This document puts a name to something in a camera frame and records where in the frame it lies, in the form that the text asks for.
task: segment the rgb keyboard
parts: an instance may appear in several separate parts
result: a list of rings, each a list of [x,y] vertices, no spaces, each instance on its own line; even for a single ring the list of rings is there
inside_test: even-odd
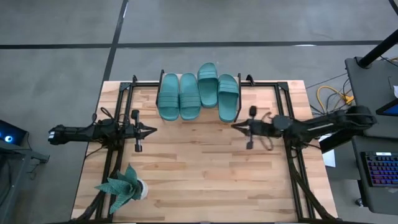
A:
[[[363,152],[364,166],[372,187],[398,187],[398,153]]]

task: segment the slide sandal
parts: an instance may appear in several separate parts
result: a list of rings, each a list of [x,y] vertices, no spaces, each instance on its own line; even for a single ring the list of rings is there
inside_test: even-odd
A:
[[[175,121],[180,114],[178,92],[177,75],[174,73],[166,74],[163,77],[157,99],[159,115],[166,121]]]
[[[218,115],[224,122],[233,122],[236,116],[236,104],[239,97],[239,87],[231,75],[221,75],[218,78]]]
[[[199,116],[200,95],[196,77],[185,73],[180,80],[180,114],[185,121],[191,121]]]
[[[198,87],[203,107],[213,108],[217,105],[217,85],[216,65],[202,65],[198,71]]]

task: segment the wooden tabletop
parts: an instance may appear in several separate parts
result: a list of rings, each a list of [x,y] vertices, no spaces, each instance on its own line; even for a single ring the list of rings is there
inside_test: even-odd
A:
[[[304,82],[287,82],[295,117],[312,118]],[[119,83],[104,83],[98,108],[114,113]],[[264,149],[258,138],[252,150],[245,150],[247,139],[230,124],[221,122],[217,109],[202,108],[194,121],[162,120],[155,105],[156,93],[153,87],[134,88],[131,109],[140,110],[140,121],[158,131],[142,141],[141,153],[134,152],[135,140],[128,140],[121,168],[124,172],[130,163],[147,182],[149,194],[145,200],[125,204],[114,214],[114,222],[297,221],[282,138],[272,139],[273,151]],[[258,116],[268,111],[277,114],[274,89],[242,87],[238,122],[249,117],[252,105],[258,107]],[[98,119],[106,118],[99,110],[97,114]],[[99,147],[90,143],[87,153]],[[312,192],[336,217],[320,150],[308,147],[303,156]],[[105,158],[103,149],[85,161],[72,218],[81,215],[98,193],[94,186],[101,183]],[[303,195],[300,197],[306,213]]]

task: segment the gray floor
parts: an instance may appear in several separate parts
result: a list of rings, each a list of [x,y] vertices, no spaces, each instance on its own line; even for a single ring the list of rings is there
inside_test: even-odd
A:
[[[0,0],[1,44],[110,44],[122,0]],[[382,40],[397,27],[388,0],[130,0],[120,43],[208,41]],[[220,73],[258,80],[305,80],[312,86],[345,73],[344,59],[374,46],[217,47],[118,49],[110,80],[156,80],[166,72],[193,72],[214,62]],[[70,217],[86,144],[51,146],[47,131],[84,126],[95,110],[109,49],[0,50],[0,119],[28,130],[32,147],[51,155],[27,181],[15,223],[50,223]],[[394,47],[386,57],[398,55]],[[338,90],[346,75],[321,85]],[[308,98],[320,108],[315,93]],[[321,92],[326,100],[328,90]],[[358,208],[353,180],[328,169],[339,217],[394,223],[395,216]]]

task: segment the pair of slippers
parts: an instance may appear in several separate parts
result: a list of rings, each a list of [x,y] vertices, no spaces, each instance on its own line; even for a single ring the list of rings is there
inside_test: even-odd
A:
[[[218,103],[220,120],[234,121],[239,98],[234,77],[227,74],[218,77],[215,65],[206,63],[198,71],[198,81],[192,73],[185,73],[180,82],[181,90],[178,89],[178,77],[173,73],[162,80],[157,106],[163,119],[174,121],[181,114],[182,119],[193,120],[199,116],[201,105],[213,108]]]

